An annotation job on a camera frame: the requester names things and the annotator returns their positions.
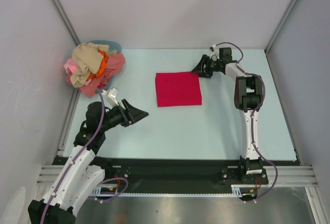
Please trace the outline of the magenta red t-shirt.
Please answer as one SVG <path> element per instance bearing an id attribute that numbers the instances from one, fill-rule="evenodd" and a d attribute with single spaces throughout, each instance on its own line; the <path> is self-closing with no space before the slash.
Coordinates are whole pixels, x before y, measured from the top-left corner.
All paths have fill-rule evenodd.
<path id="1" fill-rule="evenodd" d="M 157 73 L 155 89 L 158 107 L 202 104 L 200 80 L 195 73 Z"/>

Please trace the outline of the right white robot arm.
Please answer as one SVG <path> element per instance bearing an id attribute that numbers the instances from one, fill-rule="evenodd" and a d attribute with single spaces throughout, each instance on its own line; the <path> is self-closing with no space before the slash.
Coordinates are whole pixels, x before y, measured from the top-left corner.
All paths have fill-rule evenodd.
<path id="1" fill-rule="evenodd" d="M 211 51 L 211 55 L 201 57 L 191 72 L 202 78 L 221 72 L 235 82 L 234 106 L 239 110 L 243 132 L 243 153 L 238 167 L 223 168 L 222 183 L 259 183 L 258 177 L 267 177 L 258 146 L 258 115 L 265 100 L 265 84 L 259 75 L 248 73 L 239 61 L 233 60 L 230 47 L 220 48 L 218 53 Z"/>

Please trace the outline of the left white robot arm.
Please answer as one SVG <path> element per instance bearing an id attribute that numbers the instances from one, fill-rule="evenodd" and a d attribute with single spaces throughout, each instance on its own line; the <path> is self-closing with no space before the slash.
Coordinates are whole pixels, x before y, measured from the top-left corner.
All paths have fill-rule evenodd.
<path id="1" fill-rule="evenodd" d="M 115 177 L 111 161 L 97 153 L 106 131 L 118 125 L 128 127 L 148 115 L 126 100 L 112 108 L 106 107 L 104 101 L 89 104 L 63 169 L 42 199 L 29 204 L 30 222 L 75 223 L 80 208 L 98 185 L 122 181 L 127 187 L 127 179 Z"/>

